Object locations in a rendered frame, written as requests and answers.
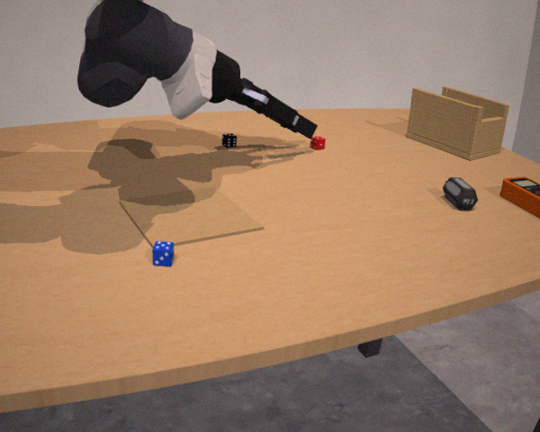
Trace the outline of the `orange pocket multimeter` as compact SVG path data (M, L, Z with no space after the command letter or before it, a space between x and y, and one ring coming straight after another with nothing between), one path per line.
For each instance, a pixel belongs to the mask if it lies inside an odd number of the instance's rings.
M524 176L503 179L500 196L540 219L540 184Z

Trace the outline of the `blue die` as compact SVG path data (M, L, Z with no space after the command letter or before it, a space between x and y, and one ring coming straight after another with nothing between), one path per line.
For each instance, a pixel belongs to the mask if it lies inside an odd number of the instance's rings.
M174 260L174 243L156 241L152 256L154 266L171 266Z

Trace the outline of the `thin tan flat mat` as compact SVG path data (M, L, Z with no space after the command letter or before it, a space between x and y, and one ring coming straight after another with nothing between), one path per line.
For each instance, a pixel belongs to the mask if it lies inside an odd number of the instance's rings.
M157 240L175 247L264 229L214 186L121 200L120 205L152 248Z

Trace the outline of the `black die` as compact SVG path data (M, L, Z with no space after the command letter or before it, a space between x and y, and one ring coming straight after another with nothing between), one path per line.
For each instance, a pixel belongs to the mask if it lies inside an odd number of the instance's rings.
M237 136L234 134L223 134L222 145L226 148L234 148L237 146Z

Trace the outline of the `red die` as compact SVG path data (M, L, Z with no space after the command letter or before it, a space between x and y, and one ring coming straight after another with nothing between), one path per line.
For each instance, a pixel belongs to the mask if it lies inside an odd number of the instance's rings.
M320 136L312 137L311 140L310 140L310 147L313 148L313 149L316 149L316 150L324 149L325 148L325 139L320 137Z

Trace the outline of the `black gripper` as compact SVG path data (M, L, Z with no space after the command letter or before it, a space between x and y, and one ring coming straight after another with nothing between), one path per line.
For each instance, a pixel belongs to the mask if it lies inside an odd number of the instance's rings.
M216 60L212 68L212 98L209 102L217 104L226 99L245 105L281 124L281 127L286 127L295 133L299 132L309 139L312 138L318 127L317 124L301 116L296 110L278 100L266 90L255 86L253 82L244 77L243 79L240 78L239 63L217 50Z

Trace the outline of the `tan wooden open box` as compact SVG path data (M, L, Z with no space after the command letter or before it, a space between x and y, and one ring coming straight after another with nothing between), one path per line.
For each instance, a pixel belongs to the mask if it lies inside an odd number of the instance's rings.
M500 153L508 112L509 104L443 86L442 95L418 98L409 137L467 160L484 158Z

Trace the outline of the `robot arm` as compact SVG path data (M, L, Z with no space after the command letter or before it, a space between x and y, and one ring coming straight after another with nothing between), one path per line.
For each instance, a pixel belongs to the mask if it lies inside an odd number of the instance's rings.
M182 120L212 99L216 53L212 41L143 0L97 0L86 18L77 85L84 98L109 108L155 77Z

